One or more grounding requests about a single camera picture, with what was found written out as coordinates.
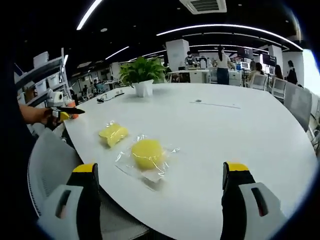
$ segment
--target computer monitor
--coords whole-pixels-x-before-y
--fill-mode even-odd
[[[242,61],[241,62],[241,69],[250,70],[249,63]]]
[[[250,48],[237,47],[236,51],[238,53],[238,57],[240,57],[240,58],[246,58],[246,59],[253,59],[254,58],[254,52]]]
[[[262,54],[263,63],[275,67],[277,65],[277,58],[268,54]]]
[[[275,69],[274,69],[273,66],[269,67],[269,73],[270,73],[271,75],[274,75],[274,74],[275,74]]]

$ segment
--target air conditioning vent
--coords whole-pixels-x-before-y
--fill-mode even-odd
[[[180,0],[192,14],[226,13],[226,0]]]

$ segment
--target white flower pot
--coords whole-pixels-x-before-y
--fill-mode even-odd
[[[148,81],[141,81],[139,83],[133,83],[133,87],[135,89],[135,93],[138,97],[150,97],[153,95],[153,88],[152,84],[154,83],[153,80]]]

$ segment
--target black ceiling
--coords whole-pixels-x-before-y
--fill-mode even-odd
[[[270,44],[265,38],[284,45],[283,49],[297,50],[285,41],[265,33],[239,28],[204,27],[156,34],[168,30],[198,24],[238,24],[264,29],[283,37],[296,35],[290,14],[272,0],[226,0],[227,13],[193,15],[179,0],[103,0],[84,27],[76,31],[83,15],[94,0],[75,2],[55,0],[48,4],[24,3],[20,15],[19,35],[16,39],[16,63],[27,72],[33,68],[33,57],[48,51],[50,58],[61,54],[61,47],[69,55],[68,75],[77,72],[77,66],[85,62],[105,60],[106,57],[130,48],[105,61],[128,61],[141,55],[163,50],[167,41],[183,37],[190,45],[227,44],[253,48]],[[195,48],[194,51],[208,49]]]

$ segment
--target blue jeans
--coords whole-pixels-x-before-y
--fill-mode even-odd
[[[218,68],[216,71],[218,84],[229,85],[229,72],[227,68]]]

